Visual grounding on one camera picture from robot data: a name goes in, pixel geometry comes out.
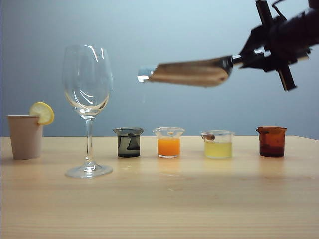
glass stem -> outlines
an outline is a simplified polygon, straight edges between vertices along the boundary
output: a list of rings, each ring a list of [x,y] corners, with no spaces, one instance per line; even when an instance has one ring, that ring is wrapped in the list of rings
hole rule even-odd
[[[90,165],[93,161],[93,148],[92,148],[92,124],[93,119],[86,120],[86,133],[87,133],[87,154],[86,164]]]

black mechanical arm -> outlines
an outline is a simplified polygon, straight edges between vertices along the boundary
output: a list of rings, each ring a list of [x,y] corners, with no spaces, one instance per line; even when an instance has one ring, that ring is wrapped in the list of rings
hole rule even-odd
[[[289,65],[308,57],[309,47],[319,43],[319,0],[309,0],[309,8],[290,20],[282,14],[272,18],[265,0],[257,0],[256,7],[262,25],[251,30],[239,53],[242,68],[258,68],[265,72],[276,70],[284,89],[291,90],[296,85]],[[265,57],[264,53],[256,53],[260,47],[270,55]]]

yellow liquid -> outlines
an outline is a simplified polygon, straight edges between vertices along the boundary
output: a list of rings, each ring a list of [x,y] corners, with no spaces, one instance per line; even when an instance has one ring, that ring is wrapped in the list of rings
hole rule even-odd
[[[209,158],[229,158],[232,156],[232,143],[205,142],[204,151]]]

small container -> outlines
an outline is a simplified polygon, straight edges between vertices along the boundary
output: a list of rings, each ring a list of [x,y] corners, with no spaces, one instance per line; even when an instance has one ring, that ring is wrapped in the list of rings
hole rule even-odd
[[[283,157],[285,154],[285,133],[287,128],[261,126],[259,133],[259,154],[265,157]]]
[[[211,130],[201,133],[204,140],[204,154],[208,158],[232,157],[232,138],[234,133],[226,130]]]
[[[14,159],[32,159],[41,156],[43,126],[39,116],[8,115],[12,154]]]
[[[118,136],[118,156],[123,158],[138,157],[140,155],[140,136],[142,128],[116,128],[113,130]]]
[[[158,156],[175,158],[180,154],[180,136],[185,132],[177,127],[160,127],[153,130],[158,137]]]

wine glass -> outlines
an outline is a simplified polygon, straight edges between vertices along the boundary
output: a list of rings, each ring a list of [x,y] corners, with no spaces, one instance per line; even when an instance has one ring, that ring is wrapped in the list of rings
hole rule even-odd
[[[113,76],[105,48],[92,45],[72,45],[65,48],[62,80],[64,94],[73,109],[86,122],[87,156],[82,166],[72,168],[66,176],[91,178],[113,171],[93,160],[92,123],[109,101]]]

